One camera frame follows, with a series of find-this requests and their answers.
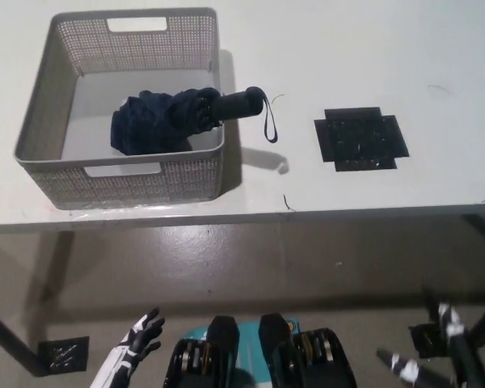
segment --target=navy blue umbrella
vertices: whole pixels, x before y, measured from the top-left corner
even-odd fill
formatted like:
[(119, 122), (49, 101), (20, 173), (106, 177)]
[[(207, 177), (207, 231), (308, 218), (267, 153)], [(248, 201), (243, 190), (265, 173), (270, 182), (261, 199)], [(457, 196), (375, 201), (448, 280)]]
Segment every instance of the navy blue umbrella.
[(141, 91), (113, 113), (111, 145), (125, 155), (161, 154), (190, 150), (187, 138), (212, 130), (224, 120), (259, 115), (266, 105), (264, 132), (268, 136), (268, 98), (255, 86), (221, 96), (211, 87), (177, 95)]

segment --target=basket handle hole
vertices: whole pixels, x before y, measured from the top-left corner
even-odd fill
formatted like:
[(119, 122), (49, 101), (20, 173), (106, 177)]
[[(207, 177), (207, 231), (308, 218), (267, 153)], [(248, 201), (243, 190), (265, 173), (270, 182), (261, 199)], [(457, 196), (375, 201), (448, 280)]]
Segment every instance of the basket handle hole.
[(111, 32), (163, 32), (167, 30), (167, 18), (115, 18), (106, 19)]
[(84, 167), (91, 178), (105, 176), (156, 175), (162, 173), (160, 163), (120, 164), (115, 166)]

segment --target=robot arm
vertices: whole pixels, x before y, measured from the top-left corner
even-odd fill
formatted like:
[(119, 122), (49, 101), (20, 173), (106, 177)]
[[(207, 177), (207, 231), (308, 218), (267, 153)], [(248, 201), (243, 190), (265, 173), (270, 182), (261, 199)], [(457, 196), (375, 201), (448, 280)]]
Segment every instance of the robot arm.
[(90, 388), (127, 388), (140, 361), (160, 342), (153, 342), (162, 333), (164, 318), (158, 317), (159, 309), (151, 310), (133, 325), (128, 334), (113, 348), (91, 383)]

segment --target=black tile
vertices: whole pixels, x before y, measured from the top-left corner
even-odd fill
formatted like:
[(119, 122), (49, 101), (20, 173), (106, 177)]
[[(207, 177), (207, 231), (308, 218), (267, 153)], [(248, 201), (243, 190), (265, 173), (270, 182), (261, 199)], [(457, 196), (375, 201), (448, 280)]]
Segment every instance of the black tile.
[(325, 120), (315, 120), (314, 127), (318, 135), (318, 143), (320, 144), (320, 151), (322, 152), (322, 159), (324, 162), (334, 162), (334, 154), (332, 153), (331, 139), (329, 138), (329, 127)]
[(90, 337), (44, 341), (38, 345), (38, 356), (50, 374), (86, 371)]
[(395, 158), (409, 157), (395, 116), (380, 108), (326, 109), (314, 127), (324, 162), (337, 171), (395, 169)]
[(332, 120), (363, 120), (370, 117), (381, 117), (381, 109), (375, 108), (343, 108), (325, 109), (325, 119)]
[(371, 160), (347, 160), (335, 162), (335, 168), (338, 172), (343, 171), (371, 171), (371, 170), (394, 170), (397, 168), (395, 159), (382, 158)]

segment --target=metal table leg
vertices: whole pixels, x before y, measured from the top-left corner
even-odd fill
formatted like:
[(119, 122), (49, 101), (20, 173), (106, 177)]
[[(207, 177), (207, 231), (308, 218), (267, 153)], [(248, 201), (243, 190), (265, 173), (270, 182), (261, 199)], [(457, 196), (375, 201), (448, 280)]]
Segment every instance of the metal table leg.
[(32, 376), (49, 374), (49, 368), (15, 333), (0, 321), (0, 346), (17, 360)]

